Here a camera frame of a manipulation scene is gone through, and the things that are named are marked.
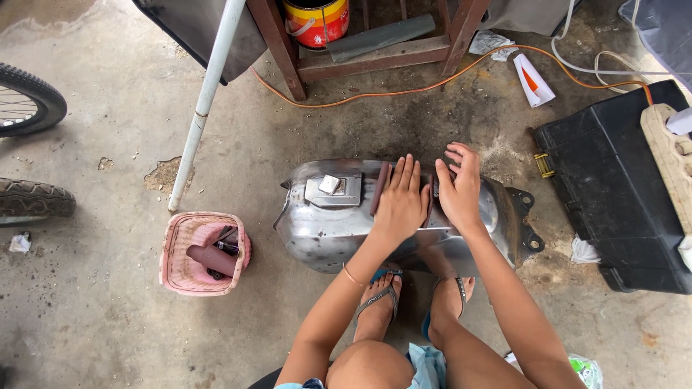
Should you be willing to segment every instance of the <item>motorcycle tire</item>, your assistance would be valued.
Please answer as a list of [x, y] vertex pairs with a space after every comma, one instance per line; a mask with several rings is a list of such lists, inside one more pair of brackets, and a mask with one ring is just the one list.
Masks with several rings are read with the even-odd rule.
[[36, 112], [24, 119], [0, 120], [0, 138], [48, 129], [58, 124], [67, 115], [67, 103], [57, 89], [33, 74], [0, 62], [0, 104], [3, 104], [4, 91], [14, 91], [24, 95], [36, 105]]
[[69, 191], [47, 183], [0, 177], [0, 226], [50, 216], [68, 217], [77, 208]]

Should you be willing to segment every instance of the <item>hand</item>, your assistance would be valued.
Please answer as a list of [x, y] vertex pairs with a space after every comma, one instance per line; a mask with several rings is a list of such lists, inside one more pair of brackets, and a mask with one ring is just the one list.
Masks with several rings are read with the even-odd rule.
[[480, 156], [463, 143], [452, 142], [447, 149], [444, 154], [459, 165], [449, 164], [449, 169], [457, 175], [452, 182], [444, 162], [441, 159], [435, 161], [442, 210], [462, 236], [481, 229], [487, 232], [478, 210]]
[[396, 244], [396, 248], [413, 235], [428, 216], [430, 184], [426, 184], [418, 192], [421, 185], [421, 164], [414, 162], [411, 154], [406, 158], [399, 158], [394, 175], [391, 173], [390, 165], [371, 235]]

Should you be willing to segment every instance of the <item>white pole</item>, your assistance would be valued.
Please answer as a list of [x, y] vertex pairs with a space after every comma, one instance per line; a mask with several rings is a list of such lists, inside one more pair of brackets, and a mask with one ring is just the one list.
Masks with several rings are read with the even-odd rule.
[[202, 82], [202, 90], [199, 92], [197, 107], [194, 109], [194, 116], [190, 124], [188, 139], [185, 142], [183, 158], [180, 161], [178, 175], [175, 178], [175, 185], [173, 185], [173, 193], [168, 203], [168, 210], [170, 212], [176, 212], [178, 210], [180, 200], [183, 198], [183, 189], [185, 189], [185, 185], [188, 182], [194, 155], [197, 153], [197, 147], [202, 137], [202, 131], [204, 131], [204, 125], [207, 122], [209, 109], [212, 106], [214, 94], [216, 94], [216, 89], [219, 86], [221, 72], [226, 65], [228, 50], [230, 49], [231, 42], [233, 42], [233, 36], [235, 35], [235, 30], [238, 28], [238, 21], [240, 20], [240, 14], [243, 12], [244, 6], [245, 0], [226, 0], [224, 13], [221, 15], [221, 23], [219, 23], [219, 30], [214, 40], [212, 55], [209, 58], [207, 73]]

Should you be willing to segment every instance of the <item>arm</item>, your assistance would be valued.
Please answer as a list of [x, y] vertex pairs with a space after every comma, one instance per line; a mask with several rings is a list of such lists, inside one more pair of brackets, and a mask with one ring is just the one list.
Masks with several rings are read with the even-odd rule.
[[421, 168], [409, 154], [401, 157], [394, 175], [385, 182], [375, 223], [363, 245], [327, 287], [305, 317], [293, 341], [276, 385], [303, 383], [310, 378], [325, 382], [329, 355], [351, 323], [365, 285], [382, 262], [413, 235], [428, 213], [426, 185], [419, 194]]
[[540, 389], [584, 388], [555, 329], [545, 318], [515, 271], [493, 243], [480, 219], [480, 157], [454, 142], [445, 154], [459, 165], [451, 181], [442, 160], [435, 161], [442, 208], [462, 234], [493, 304], [500, 329], [526, 378]]

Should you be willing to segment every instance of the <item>foot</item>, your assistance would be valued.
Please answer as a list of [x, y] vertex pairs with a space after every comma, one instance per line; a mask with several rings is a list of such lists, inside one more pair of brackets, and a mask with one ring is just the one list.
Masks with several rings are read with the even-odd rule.
[[[361, 298], [361, 304], [375, 297], [388, 287], [389, 284], [392, 284], [392, 287], [394, 287], [394, 292], [397, 294], [398, 299], [401, 295], [401, 277], [399, 275], [387, 273], [365, 288], [363, 298]], [[385, 332], [387, 332], [387, 327], [392, 320], [393, 313], [394, 302], [391, 296], [385, 295], [376, 302], [373, 302], [358, 315], [358, 326], [356, 326], [356, 334], [353, 337], [353, 343], [364, 339], [381, 342], [385, 338]]]
[[[475, 278], [462, 278], [466, 301], [473, 294]], [[459, 325], [459, 316], [462, 315], [462, 295], [454, 278], [443, 278], [435, 287], [430, 306], [430, 327], [428, 337], [433, 345], [439, 344], [440, 334], [449, 325]]]

